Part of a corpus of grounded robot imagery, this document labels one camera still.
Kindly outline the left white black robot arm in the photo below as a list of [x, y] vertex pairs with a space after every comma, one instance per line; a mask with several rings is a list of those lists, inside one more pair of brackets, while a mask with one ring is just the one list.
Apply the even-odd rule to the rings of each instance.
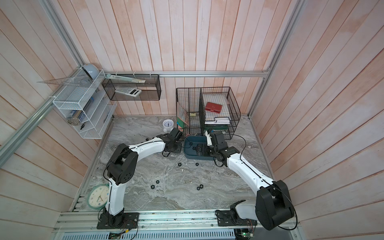
[[124, 197], [128, 181], [136, 171], [137, 163], [153, 154], [176, 153], [182, 149], [182, 132], [174, 128], [168, 134], [137, 145], [120, 144], [108, 161], [103, 177], [109, 182], [107, 203], [99, 216], [98, 230], [103, 229], [136, 229], [139, 213], [126, 213]]

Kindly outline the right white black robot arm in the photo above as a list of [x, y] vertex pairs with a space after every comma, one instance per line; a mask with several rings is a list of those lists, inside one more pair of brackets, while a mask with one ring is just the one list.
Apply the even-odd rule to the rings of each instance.
[[288, 186], [281, 180], [267, 177], [252, 164], [243, 153], [235, 147], [229, 147], [222, 132], [205, 132], [208, 153], [215, 163], [222, 163], [235, 172], [256, 195], [254, 204], [245, 200], [230, 206], [228, 211], [216, 211], [218, 224], [239, 226], [244, 223], [260, 223], [270, 231], [276, 227], [289, 231], [297, 228], [299, 220], [291, 201]]

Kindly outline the dark teal storage box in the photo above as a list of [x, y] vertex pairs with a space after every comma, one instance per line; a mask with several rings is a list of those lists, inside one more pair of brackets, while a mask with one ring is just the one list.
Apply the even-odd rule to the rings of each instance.
[[198, 156], [198, 144], [207, 144], [205, 136], [189, 136], [184, 142], [184, 154], [187, 159], [213, 161], [212, 156]]

